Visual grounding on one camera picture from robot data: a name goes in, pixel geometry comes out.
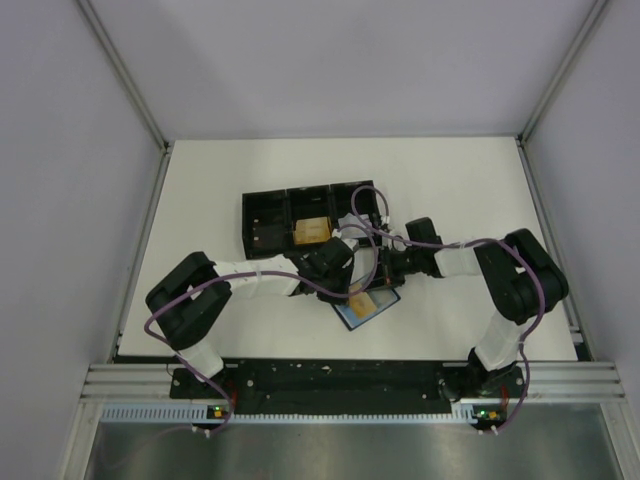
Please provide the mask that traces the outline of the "blue leather card holder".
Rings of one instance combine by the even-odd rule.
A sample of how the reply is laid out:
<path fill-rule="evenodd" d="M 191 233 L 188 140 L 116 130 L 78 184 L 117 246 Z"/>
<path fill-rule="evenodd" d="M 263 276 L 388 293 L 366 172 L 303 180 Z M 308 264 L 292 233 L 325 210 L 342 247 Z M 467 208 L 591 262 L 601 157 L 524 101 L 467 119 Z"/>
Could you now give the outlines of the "blue leather card holder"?
<path fill-rule="evenodd" d="M 394 289 L 361 292 L 350 297 L 344 305 L 332 308 L 344 326 L 353 331 L 382 314 L 401 300 Z"/>

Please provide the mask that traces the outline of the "gold credit card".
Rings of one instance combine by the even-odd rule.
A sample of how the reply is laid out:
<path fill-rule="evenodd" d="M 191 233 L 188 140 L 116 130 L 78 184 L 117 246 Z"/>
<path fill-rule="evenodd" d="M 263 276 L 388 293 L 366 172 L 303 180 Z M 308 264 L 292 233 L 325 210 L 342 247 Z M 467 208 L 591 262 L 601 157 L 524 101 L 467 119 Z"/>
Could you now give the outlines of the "gold credit card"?
<path fill-rule="evenodd" d="M 348 306 L 358 320 L 364 320 L 377 311 L 375 302 L 366 292 L 361 292 L 350 297 Z"/>

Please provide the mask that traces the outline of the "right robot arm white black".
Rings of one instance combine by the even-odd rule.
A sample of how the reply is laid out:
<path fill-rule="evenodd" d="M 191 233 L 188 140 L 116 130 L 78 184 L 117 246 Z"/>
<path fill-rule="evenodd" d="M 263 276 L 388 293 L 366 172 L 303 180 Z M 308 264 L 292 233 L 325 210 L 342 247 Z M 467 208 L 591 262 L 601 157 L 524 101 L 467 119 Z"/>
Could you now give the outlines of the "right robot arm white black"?
<path fill-rule="evenodd" d="M 487 396 L 504 380 L 532 330 L 569 293 L 567 279 L 534 234 L 519 229 L 502 239 L 478 239 L 445 245 L 432 220 L 406 224 L 407 239 L 385 233 L 379 250 L 381 284 L 392 288 L 406 277 L 425 274 L 436 279 L 478 276 L 484 280 L 495 306 L 489 324 L 471 349 L 467 370 L 469 388 Z"/>

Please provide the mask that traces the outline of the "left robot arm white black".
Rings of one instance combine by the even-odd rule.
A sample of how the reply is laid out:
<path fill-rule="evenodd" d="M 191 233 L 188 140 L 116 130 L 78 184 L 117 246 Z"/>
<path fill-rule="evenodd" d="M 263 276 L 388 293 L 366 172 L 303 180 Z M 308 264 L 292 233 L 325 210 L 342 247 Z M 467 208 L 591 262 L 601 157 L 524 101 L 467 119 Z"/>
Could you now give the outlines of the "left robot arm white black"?
<path fill-rule="evenodd" d="M 225 306 L 263 296 L 313 295 L 327 303 L 347 298 L 357 241 L 331 237 L 309 253 L 279 254 L 257 261 L 214 262 L 204 252 L 185 257 L 146 296 L 165 343 L 194 372 L 205 396 L 226 387 L 221 356 L 207 338 Z"/>

